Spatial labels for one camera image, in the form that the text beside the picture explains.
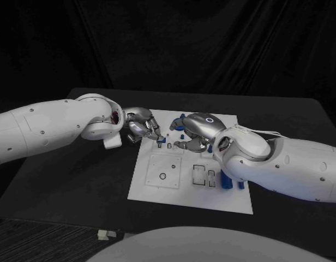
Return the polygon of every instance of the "black table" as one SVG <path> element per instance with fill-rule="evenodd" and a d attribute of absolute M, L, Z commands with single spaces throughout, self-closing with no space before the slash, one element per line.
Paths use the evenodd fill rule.
<path fill-rule="evenodd" d="M 99 93 L 125 108 L 237 116 L 240 125 L 336 147 L 336 128 L 306 98 L 242 97 L 74 88 L 67 98 Z M 0 218 L 61 223 L 128 233 L 203 226 L 240 230 L 336 257 L 336 204 L 314 203 L 249 183 L 253 215 L 126 200 L 139 144 L 105 150 L 80 137 L 28 157 L 0 200 Z"/>

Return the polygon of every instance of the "robotic hand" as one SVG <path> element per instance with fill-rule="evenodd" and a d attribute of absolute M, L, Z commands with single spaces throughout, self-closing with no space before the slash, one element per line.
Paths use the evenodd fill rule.
<path fill-rule="evenodd" d="M 71 143 L 77 135 L 102 140 L 106 149 L 122 145 L 120 128 L 135 137 L 162 140 L 148 109 L 126 108 L 99 94 L 27 105 L 0 114 L 0 164 L 54 150 Z"/>
<path fill-rule="evenodd" d="M 184 126 L 191 141 L 175 141 L 174 145 L 191 152 L 203 152 L 211 145 L 213 159 L 230 179 L 249 180 L 304 200 L 336 203 L 336 147 L 237 124 L 226 128 L 220 120 L 204 113 L 180 118 L 169 130 L 177 126 Z M 256 133 L 279 137 L 265 141 Z"/>

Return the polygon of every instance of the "small blue part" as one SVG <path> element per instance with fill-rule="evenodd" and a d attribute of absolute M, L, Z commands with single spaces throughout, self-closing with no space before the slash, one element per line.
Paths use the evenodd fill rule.
<path fill-rule="evenodd" d="M 184 130 L 184 126 L 175 127 L 175 130 L 177 130 L 177 131 L 182 131 L 182 130 Z"/>
<path fill-rule="evenodd" d="M 220 171 L 220 187 L 223 189 L 231 189 L 233 188 L 233 182 L 231 179 L 227 177 L 223 171 Z"/>
<path fill-rule="evenodd" d="M 161 141 L 157 141 L 158 144 L 165 143 L 165 138 Z"/>
<path fill-rule="evenodd" d="M 239 182 L 239 183 L 237 183 L 237 188 L 239 188 L 239 189 L 244 189 L 243 182 Z"/>

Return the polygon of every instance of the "black backdrop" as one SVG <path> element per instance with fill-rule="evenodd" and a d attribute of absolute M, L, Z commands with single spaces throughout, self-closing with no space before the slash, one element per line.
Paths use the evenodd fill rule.
<path fill-rule="evenodd" d="M 336 125 L 336 0 L 1 2 L 0 112 L 73 87 L 312 97 Z"/>

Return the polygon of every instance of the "white platform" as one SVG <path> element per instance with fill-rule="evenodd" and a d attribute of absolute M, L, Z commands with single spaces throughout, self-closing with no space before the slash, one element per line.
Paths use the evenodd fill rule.
<path fill-rule="evenodd" d="M 155 141 L 142 138 L 128 199 L 252 214 L 247 183 L 244 182 L 244 189 L 239 189 L 233 181 L 233 188 L 223 189 L 220 166 L 211 159 L 211 154 L 193 153 L 172 146 L 174 141 L 190 141 L 190 138 L 182 131 L 169 131 L 168 126 L 181 114 L 191 113 L 164 110 L 151 112 L 167 141 L 158 148 Z M 226 127 L 236 124 L 236 116 L 213 115 Z"/>

